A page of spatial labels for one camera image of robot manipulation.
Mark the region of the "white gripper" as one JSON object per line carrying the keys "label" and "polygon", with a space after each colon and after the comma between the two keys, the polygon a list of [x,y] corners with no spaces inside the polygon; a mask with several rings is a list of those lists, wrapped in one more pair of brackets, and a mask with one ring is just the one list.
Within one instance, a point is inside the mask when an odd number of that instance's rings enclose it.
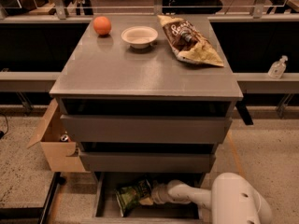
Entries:
{"label": "white gripper", "polygon": [[156,185],[151,191],[151,197],[143,198],[139,201],[141,205],[153,205],[154,203],[165,204],[170,202],[171,198],[168,195],[166,184]]}

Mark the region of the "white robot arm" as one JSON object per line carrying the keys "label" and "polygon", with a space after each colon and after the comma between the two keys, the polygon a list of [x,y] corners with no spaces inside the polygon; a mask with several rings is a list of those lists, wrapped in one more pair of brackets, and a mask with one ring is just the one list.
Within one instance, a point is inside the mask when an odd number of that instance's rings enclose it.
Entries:
{"label": "white robot arm", "polygon": [[212,224],[272,224],[273,213],[263,195],[244,177],[234,173],[218,175],[211,189],[196,188],[180,180],[155,185],[138,201],[141,205],[190,204],[210,212]]}

